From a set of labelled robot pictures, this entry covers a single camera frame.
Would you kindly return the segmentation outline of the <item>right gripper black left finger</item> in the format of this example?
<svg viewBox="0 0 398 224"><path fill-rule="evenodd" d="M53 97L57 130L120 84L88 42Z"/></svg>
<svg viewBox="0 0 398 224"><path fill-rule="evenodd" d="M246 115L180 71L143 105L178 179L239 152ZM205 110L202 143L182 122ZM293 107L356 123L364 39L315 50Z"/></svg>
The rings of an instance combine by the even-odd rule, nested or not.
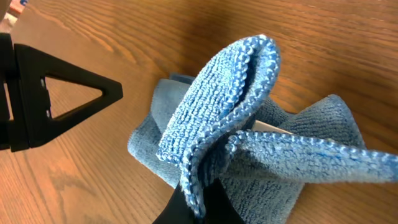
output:
<svg viewBox="0 0 398 224"><path fill-rule="evenodd" d="M59 117L50 111L47 77L102 92ZM12 152L47 144L123 97L119 82L77 67L1 34L1 149Z"/></svg>

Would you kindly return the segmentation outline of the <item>blue microfiber cloth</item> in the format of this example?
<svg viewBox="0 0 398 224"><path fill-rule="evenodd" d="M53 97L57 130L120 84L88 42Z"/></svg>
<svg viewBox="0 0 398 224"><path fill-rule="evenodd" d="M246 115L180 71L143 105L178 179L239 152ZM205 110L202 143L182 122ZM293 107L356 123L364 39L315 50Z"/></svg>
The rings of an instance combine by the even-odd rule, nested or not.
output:
<svg viewBox="0 0 398 224"><path fill-rule="evenodd" d="M159 222L285 223L307 183L397 180L397 156L366 148L339 96L297 114L270 99L280 63L275 41L255 35L196 78L158 82L127 149L175 189Z"/></svg>

